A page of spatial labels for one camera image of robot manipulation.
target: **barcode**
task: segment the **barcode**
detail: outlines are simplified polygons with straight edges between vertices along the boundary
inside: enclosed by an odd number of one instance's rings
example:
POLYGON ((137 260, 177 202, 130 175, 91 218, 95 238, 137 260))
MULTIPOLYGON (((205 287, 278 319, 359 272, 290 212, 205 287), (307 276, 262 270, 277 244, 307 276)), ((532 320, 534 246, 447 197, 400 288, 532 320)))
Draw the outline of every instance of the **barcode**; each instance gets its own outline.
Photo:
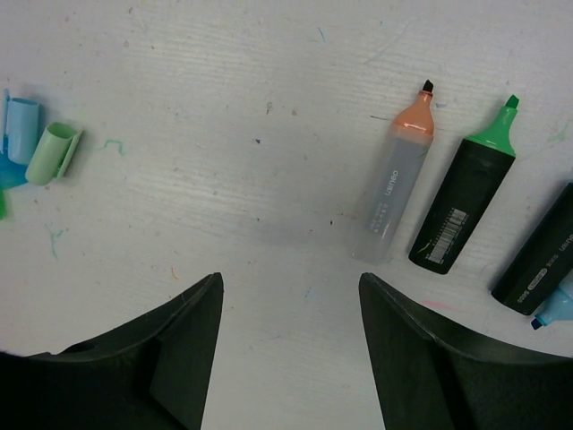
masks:
POLYGON ((449 246, 456 238, 458 231, 462 228, 462 223, 466 220, 466 213, 458 209, 454 209, 449 215, 446 221, 446 227, 444 227, 438 238, 438 243, 433 248, 432 253, 428 257, 431 262, 436 262, 441 264, 441 259, 444 254, 448 251, 449 246))

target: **green highlighter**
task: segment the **green highlighter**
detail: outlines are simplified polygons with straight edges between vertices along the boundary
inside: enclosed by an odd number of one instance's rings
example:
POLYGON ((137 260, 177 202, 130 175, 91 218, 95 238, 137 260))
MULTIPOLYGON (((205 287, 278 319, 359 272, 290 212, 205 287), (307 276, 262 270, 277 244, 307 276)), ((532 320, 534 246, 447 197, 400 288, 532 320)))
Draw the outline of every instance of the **green highlighter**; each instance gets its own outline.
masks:
POLYGON ((62 177, 70 165, 80 141, 81 130, 68 124, 52 123, 39 140, 28 168, 26 179, 34 185, 47 185, 55 177, 62 177))
POLYGON ((461 142, 410 251, 410 261, 448 273, 516 159, 509 128, 518 103, 511 96, 489 127, 461 142))

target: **black plastic object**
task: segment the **black plastic object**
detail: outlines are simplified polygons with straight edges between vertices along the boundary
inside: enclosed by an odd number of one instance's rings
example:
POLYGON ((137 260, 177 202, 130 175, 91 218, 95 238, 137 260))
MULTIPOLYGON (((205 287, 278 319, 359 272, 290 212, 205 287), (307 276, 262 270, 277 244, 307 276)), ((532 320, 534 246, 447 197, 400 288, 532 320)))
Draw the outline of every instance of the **black plastic object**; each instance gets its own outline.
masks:
POLYGON ((448 273, 514 160, 464 139, 412 246, 410 261, 440 275, 448 273))
POLYGON ((222 305, 223 279, 216 273, 61 354, 0 353, 1 427, 201 428, 222 305))
POLYGON ((573 360, 483 336, 360 279, 386 430, 570 430, 573 360))
POLYGON ((532 314, 573 268, 572 244, 573 184, 567 184, 492 295, 514 311, 532 314))

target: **blue cap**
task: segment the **blue cap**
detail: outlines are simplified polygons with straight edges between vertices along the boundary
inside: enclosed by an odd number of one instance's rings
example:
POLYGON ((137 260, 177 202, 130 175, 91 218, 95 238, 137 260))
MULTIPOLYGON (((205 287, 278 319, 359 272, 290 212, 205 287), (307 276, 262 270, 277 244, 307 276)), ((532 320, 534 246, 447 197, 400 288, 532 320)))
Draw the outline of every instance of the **blue cap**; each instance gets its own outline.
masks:
POLYGON ((573 271, 545 301, 543 310, 531 321, 534 330, 555 321, 573 320, 573 271))
POLYGON ((28 99, 10 99, 8 90, 4 90, 2 135, 7 137, 8 159, 11 162, 23 166, 30 164, 38 146, 38 128, 39 103, 28 99))
POLYGON ((26 184, 26 166, 16 164, 8 159, 8 136, 5 135, 8 120, 8 101, 10 95, 4 90, 4 108, 2 117, 2 138, 0 144, 0 190, 7 190, 15 186, 26 184))

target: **green chisel tip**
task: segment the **green chisel tip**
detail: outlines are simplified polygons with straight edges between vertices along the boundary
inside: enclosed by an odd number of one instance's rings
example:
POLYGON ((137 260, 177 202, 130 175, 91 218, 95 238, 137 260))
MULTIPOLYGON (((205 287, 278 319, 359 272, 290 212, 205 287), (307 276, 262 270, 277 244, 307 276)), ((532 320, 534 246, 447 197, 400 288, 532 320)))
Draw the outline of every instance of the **green chisel tip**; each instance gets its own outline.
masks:
POLYGON ((508 102, 505 104, 506 108, 517 108, 519 104, 519 99, 516 96, 511 96, 508 102))

